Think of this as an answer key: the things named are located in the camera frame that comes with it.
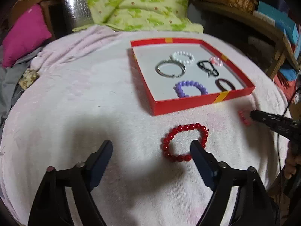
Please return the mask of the person's right hand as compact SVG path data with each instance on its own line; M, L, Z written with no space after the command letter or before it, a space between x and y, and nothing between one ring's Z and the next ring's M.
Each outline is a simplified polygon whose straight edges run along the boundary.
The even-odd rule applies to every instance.
M289 141L287 157L285 159L285 167L284 167L284 176L287 179L290 179L294 174L296 174L296 165L301 164L301 157L300 155L297 156L293 154L292 145L293 143Z

